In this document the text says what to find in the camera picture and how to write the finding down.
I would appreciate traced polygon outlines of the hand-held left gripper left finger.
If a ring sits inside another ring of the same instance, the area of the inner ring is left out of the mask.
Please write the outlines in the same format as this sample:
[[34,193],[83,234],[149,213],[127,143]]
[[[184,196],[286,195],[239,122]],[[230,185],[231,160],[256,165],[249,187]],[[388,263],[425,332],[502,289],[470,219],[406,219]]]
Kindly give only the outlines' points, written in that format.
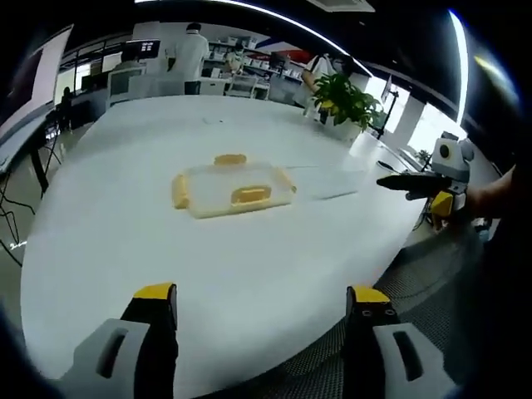
[[110,318],[75,349],[62,376],[65,398],[172,398],[179,354],[177,286],[137,291],[120,318]]

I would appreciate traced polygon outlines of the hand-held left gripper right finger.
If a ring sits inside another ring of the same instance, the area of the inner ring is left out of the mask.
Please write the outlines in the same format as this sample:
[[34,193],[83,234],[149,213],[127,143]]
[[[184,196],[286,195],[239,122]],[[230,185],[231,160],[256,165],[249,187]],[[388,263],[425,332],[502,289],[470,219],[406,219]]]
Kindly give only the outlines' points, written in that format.
[[346,398],[444,398],[454,390],[442,352],[413,324],[400,321],[388,296],[349,286],[346,299]]

